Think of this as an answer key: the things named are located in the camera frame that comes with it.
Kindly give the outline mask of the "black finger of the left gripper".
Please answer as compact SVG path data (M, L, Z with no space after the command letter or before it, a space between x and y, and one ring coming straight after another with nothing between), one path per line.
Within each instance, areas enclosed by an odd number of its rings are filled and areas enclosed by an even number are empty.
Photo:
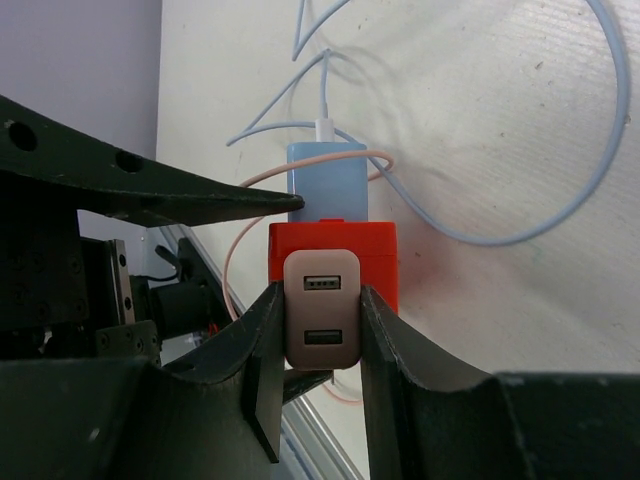
M1 207L86 210L146 227L299 210L295 194L220 183L105 143L4 97Z

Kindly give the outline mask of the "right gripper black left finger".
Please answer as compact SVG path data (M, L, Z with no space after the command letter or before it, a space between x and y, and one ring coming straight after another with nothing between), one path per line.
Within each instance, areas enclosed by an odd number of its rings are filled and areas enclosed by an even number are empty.
M141 358L1 366L5 479L261 479L279 455L284 294L164 367Z

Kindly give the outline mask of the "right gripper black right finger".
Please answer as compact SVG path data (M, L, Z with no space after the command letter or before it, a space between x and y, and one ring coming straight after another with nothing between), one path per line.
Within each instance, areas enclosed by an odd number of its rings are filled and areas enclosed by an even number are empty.
M375 479L635 479L639 378L487 373L361 293L362 387Z

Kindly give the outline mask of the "brown usb charger plug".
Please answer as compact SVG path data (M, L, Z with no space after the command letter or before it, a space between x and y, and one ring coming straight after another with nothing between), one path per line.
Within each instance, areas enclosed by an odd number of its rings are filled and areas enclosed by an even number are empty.
M345 249L298 250L283 265L285 356L297 370L343 370L361 358L360 262Z

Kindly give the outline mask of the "red cube socket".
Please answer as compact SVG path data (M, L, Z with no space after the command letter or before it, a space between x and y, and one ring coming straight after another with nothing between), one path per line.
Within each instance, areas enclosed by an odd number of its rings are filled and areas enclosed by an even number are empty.
M361 283L373 287L393 311L399 309L398 244L392 222L273 223L269 226L268 280L284 278L284 261L297 250L346 249L361 265Z

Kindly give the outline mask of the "blue usb charger plug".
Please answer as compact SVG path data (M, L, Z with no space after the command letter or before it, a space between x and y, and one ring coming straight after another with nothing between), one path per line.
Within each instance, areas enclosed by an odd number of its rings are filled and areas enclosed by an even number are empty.
M287 187L304 199L302 209L288 214L289 222L342 219L368 220L368 179L365 157L324 162L291 170Z

